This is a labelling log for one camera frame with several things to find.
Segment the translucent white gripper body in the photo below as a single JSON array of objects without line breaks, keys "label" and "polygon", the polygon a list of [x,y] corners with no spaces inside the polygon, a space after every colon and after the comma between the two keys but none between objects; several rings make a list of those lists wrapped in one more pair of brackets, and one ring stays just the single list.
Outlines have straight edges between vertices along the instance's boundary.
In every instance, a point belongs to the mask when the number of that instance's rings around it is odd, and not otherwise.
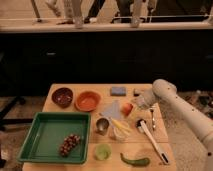
[{"label": "translucent white gripper body", "polygon": [[145,90],[135,97],[132,102],[140,109],[146,110],[156,103],[156,97],[151,89]]}]

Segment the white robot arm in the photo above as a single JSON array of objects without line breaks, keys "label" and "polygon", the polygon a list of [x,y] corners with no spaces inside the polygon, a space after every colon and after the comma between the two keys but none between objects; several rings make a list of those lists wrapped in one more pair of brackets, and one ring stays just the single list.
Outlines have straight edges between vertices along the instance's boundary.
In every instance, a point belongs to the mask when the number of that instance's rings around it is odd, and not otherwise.
[{"label": "white robot arm", "polygon": [[155,80],[152,87],[143,91],[133,102],[141,109],[148,109],[159,99],[182,115],[207,150],[204,171],[213,171],[213,121],[178,96],[176,86],[163,79]]}]

